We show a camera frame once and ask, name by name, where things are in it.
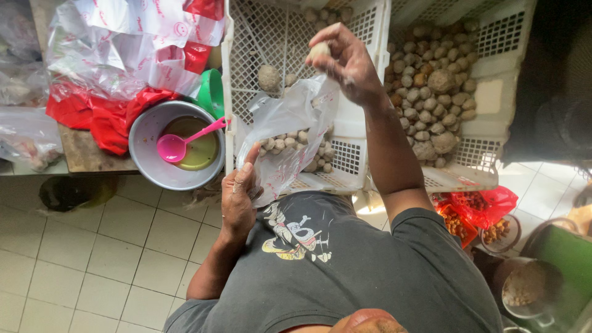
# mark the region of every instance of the metal bowl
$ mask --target metal bowl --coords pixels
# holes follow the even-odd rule
[[[210,166],[199,171],[186,171],[164,161],[156,150],[156,142],[165,127],[174,119],[194,116],[211,124],[214,117],[197,105],[169,101],[146,110],[131,127],[130,154],[144,177],[168,190],[187,191],[202,187],[216,177],[224,166],[224,133],[215,132],[218,155]]]

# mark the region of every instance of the dark gray t-shirt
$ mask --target dark gray t-shirt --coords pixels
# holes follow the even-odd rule
[[[485,280],[438,214],[407,209],[391,231],[339,196],[282,198],[257,213],[220,299],[185,302],[164,332],[281,332],[364,308],[386,310],[410,333],[501,332]]]

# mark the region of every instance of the white tiled floor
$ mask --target white tiled floor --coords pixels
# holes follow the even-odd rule
[[[546,163],[500,170],[520,197],[525,236],[569,211],[578,177]],[[220,207],[185,210],[190,193],[134,175],[106,204],[40,214],[45,179],[0,177],[0,332],[159,332],[220,233]],[[369,211],[362,193],[353,200],[359,217],[390,231],[384,209]]]

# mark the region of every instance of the white plastic crate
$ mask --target white plastic crate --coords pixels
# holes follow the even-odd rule
[[[247,104],[260,91],[257,72],[270,64],[282,75],[295,73],[309,78],[314,69],[304,65],[308,41],[316,34],[313,23],[304,19],[302,7],[311,1],[268,2],[261,0],[226,0],[226,36],[222,42],[224,111],[227,119],[253,121]],[[388,0],[331,0],[327,6],[353,8],[348,27],[366,43],[376,69],[384,73],[390,3]],[[304,190],[354,193],[363,188],[368,173],[366,132],[363,110],[339,97],[339,109],[330,141],[336,150],[334,172],[302,172],[283,194]],[[232,123],[226,130],[226,171],[234,166]]]
[[[459,19],[480,21],[471,77],[477,81],[477,118],[462,123],[453,161],[443,169],[422,168],[428,192],[477,191],[498,184],[496,160],[509,138],[516,108],[516,82],[526,53],[536,0],[392,0],[390,40],[402,43],[406,28]]]

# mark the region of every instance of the green plastic bowl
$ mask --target green plastic bowl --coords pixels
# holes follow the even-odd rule
[[[201,74],[201,88],[194,104],[201,107],[216,120],[224,116],[224,92],[222,74],[217,69],[209,69]]]

